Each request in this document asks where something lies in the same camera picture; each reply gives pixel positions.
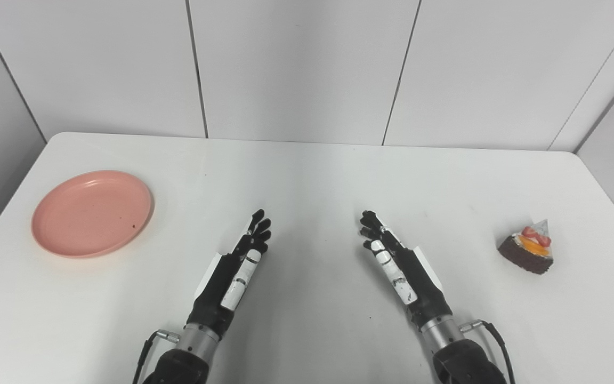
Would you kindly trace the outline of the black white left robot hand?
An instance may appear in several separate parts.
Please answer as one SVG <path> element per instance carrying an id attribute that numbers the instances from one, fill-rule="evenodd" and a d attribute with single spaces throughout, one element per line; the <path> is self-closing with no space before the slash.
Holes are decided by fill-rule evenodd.
<path id="1" fill-rule="evenodd" d="M 220 339 L 231 326 L 254 272 L 268 250 L 271 220 L 265 211 L 254 212 L 231 252 L 219 257 L 186 323 L 204 326 Z"/>

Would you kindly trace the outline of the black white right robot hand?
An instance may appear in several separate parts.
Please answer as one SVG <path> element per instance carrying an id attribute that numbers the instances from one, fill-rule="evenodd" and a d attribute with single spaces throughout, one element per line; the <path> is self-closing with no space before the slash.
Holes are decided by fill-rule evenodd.
<path id="1" fill-rule="evenodd" d="M 360 223 L 360 234 L 366 238 L 363 246 L 373 254 L 419 331 L 427 330 L 429 322 L 453 315 L 414 250 L 404 246 L 374 211 L 363 211 Z"/>

